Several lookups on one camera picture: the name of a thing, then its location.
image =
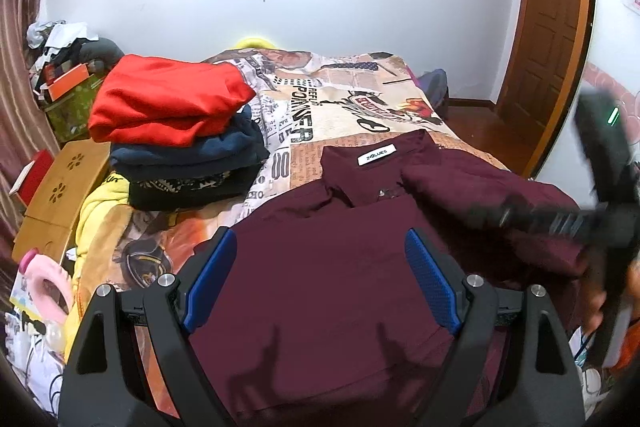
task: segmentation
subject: wooden floor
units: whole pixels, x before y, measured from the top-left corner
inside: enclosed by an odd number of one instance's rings
[[[533,153],[534,147],[487,107],[449,107],[445,122],[469,145],[498,158],[517,174],[522,174]]]

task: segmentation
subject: metal screw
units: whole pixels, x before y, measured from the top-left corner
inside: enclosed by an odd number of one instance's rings
[[[164,287],[171,286],[175,282],[175,275],[172,273],[163,273],[158,277],[158,284]]]
[[[466,278],[466,283],[473,288],[479,288],[484,284],[484,279],[479,275],[472,274]]]
[[[100,284],[100,286],[98,286],[98,289],[95,292],[98,294],[98,297],[104,297],[105,295],[108,295],[110,291],[111,291],[110,284]]]
[[[540,284],[534,284],[531,287],[531,293],[533,293],[533,295],[535,295],[536,297],[544,297],[546,295],[546,290],[544,286],[541,286]]]

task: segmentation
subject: orange box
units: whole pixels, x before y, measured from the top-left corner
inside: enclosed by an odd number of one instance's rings
[[[49,94],[51,100],[59,99],[70,89],[76,87],[80,82],[89,78],[89,71],[86,64],[78,64],[75,68],[68,70],[65,74],[58,77],[56,81],[49,86]]]

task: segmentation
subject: maroon shirt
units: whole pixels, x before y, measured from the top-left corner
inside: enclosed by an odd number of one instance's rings
[[[396,152],[358,165],[358,156],[391,143]],[[509,237],[466,229],[442,201],[434,202],[421,173],[440,168],[443,188],[465,169],[480,179],[483,171],[488,178],[504,172],[498,185],[511,183],[536,203],[575,204],[555,187],[541,190],[468,153],[441,150],[422,130],[376,145],[325,147],[321,163],[322,179],[268,201],[234,227],[238,258],[209,321],[191,336],[237,419],[250,418],[248,425],[406,424],[452,340],[434,321],[405,260],[404,236],[412,227],[465,272],[494,285],[545,285],[565,325],[572,320],[570,269],[558,275],[545,270],[544,261],[533,266],[518,257],[521,245]],[[472,187],[463,194],[451,190],[457,201],[475,202]],[[572,264],[578,253],[564,242],[545,245],[550,251],[540,259],[553,260],[550,270]],[[503,344],[504,333],[497,332],[470,412],[486,404]]]

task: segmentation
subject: blue gripper pad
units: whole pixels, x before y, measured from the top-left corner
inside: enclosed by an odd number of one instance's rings
[[[238,241],[233,230],[227,230],[207,261],[186,300],[184,328],[193,333],[204,325],[236,260]]]
[[[436,252],[431,245],[428,250],[426,243],[423,234],[410,229],[404,238],[404,254],[436,322],[456,335],[466,314],[465,274],[451,256]]]

